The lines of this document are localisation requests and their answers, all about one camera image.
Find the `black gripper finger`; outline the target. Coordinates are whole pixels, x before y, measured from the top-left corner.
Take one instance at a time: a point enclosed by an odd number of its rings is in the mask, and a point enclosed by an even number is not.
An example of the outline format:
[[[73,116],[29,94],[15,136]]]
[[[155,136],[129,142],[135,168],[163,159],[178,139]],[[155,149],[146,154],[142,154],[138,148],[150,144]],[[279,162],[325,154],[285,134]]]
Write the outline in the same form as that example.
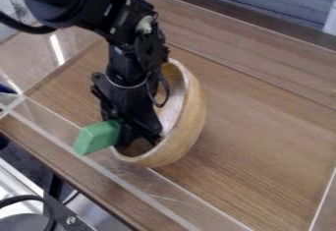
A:
[[[118,146],[129,146],[141,137],[141,130],[130,124],[122,124]]]
[[[113,105],[109,103],[107,100],[101,100],[99,102],[101,105],[101,117],[103,121],[110,121],[110,120],[122,120],[123,117],[117,111],[117,109],[113,107]]]

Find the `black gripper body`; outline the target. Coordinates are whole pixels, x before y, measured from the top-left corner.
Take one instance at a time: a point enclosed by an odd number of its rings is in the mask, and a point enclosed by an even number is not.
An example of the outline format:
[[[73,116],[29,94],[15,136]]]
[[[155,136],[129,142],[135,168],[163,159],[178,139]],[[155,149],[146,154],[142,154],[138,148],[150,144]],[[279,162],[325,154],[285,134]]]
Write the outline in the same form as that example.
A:
[[[158,80],[150,74],[134,86],[115,84],[106,74],[95,72],[90,76],[90,90],[95,97],[107,100],[122,115],[122,124],[130,124],[141,130],[141,137],[155,144],[162,126],[153,108],[153,96],[158,89]]]

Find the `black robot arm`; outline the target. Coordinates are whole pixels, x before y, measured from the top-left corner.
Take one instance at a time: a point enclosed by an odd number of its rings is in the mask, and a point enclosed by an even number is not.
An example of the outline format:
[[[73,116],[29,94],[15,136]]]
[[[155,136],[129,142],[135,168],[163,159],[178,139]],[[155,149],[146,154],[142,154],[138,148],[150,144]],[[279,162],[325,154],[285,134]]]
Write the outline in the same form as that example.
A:
[[[117,145],[137,139],[155,144],[162,126],[154,100],[167,82],[161,67],[169,47],[146,0],[23,0],[39,24],[29,26],[2,12],[0,23],[31,34],[78,27],[101,36],[109,45],[109,62],[102,73],[91,74],[91,92],[99,99],[102,119],[121,121]]]

